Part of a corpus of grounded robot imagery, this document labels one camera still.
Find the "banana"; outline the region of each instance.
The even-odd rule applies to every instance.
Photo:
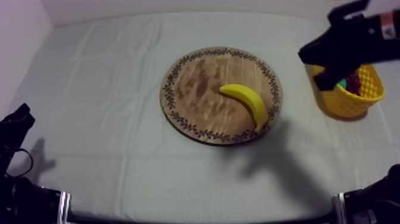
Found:
[[[265,109],[263,99],[247,86],[240,84],[227,84],[220,87],[220,92],[232,98],[238,99],[250,107],[253,112],[253,118],[256,122],[254,131],[260,132],[263,125],[267,122],[268,114]]]

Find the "wooden plate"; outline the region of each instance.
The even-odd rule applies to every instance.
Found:
[[[219,87],[242,84],[261,95],[268,122],[257,134],[251,111],[221,95]],[[266,133],[282,107],[282,87],[274,71],[252,54],[235,48],[204,48],[191,52],[167,72],[160,91],[161,108],[182,134],[199,142],[230,145]]]

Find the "yellow basket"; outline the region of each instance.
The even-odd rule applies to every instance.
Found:
[[[323,72],[324,69],[324,67],[312,66],[312,76]],[[385,88],[372,65],[361,66],[357,73],[361,82],[361,96],[352,94],[342,86],[336,85],[332,91],[319,92],[318,103],[322,104],[320,106],[323,110],[339,117],[358,117],[385,96]]]

